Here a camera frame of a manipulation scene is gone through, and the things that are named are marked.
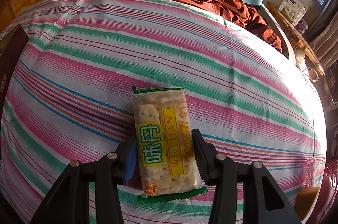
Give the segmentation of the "Weidan cracker packet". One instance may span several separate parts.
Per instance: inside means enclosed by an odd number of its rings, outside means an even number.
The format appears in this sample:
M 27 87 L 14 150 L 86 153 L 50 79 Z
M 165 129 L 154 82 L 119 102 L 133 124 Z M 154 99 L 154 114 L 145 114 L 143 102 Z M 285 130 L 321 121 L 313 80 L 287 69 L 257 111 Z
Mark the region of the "Weidan cracker packet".
M 207 192 L 194 155 L 184 88 L 132 88 L 143 193 L 139 203 L 189 199 Z

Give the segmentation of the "striped bed sheet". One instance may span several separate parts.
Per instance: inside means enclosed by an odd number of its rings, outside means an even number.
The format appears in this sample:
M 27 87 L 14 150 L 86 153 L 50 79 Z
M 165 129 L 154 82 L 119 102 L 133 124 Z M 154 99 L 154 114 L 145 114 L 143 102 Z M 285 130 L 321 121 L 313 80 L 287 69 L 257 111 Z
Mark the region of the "striped bed sheet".
M 303 162 L 323 181 L 320 97 L 247 30 L 169 0 L 51 0 L 23 11 L 29 37 L 1 116 L 1 193 L 24 223 L 71 160 L 115 150 L 135 128 L 132 87 L 186 89 L 192 127 L 232 160 L 263 162 L 291 202 Z

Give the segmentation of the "gold tin box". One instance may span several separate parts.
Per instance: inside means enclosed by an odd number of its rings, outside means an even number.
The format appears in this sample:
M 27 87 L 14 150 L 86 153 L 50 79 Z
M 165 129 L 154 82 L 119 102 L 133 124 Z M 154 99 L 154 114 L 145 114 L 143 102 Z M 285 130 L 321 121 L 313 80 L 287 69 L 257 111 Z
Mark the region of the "gold tin box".
M 15 66 L 25 48 L 29 37 L 23 27 L 18 24 L 1 40 L 1 58 L 0 58 L 0 110 L 3 111 L 3 105 L 9 82 L 13 75 Z

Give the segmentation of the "wooden side table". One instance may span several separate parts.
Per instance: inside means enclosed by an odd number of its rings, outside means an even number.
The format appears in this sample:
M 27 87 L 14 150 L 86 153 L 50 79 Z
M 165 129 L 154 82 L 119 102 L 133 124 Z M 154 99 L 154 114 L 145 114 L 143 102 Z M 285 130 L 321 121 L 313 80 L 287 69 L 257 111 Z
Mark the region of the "wooden side table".
M 321 76 L 325 76 L 325 71 L 323 66 L 321 65 L 319 59 L 311 49 L 310 45 L 307 43 L 303 35 L 296 29 L 295 26 L 279 11 L 270 1 L 267 2 L 267 8 L 273 12 L 288 28 L 288 31 L 293 35 L 292 45 L 295 47 L 299 47 L 305 53 L 305 55 L 309 58 L 315 68 L 318 70 Z

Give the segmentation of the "white product box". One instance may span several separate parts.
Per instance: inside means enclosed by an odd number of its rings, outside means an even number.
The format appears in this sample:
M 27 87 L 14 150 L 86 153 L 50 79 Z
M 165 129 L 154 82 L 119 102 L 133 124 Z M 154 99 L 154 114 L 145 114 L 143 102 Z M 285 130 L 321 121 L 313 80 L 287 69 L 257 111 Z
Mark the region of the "white product box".
M 296 26 L 300 22 L 307 9 L 308 7 L 300 0 L 283 0 L 278 8 L 293 26 Z

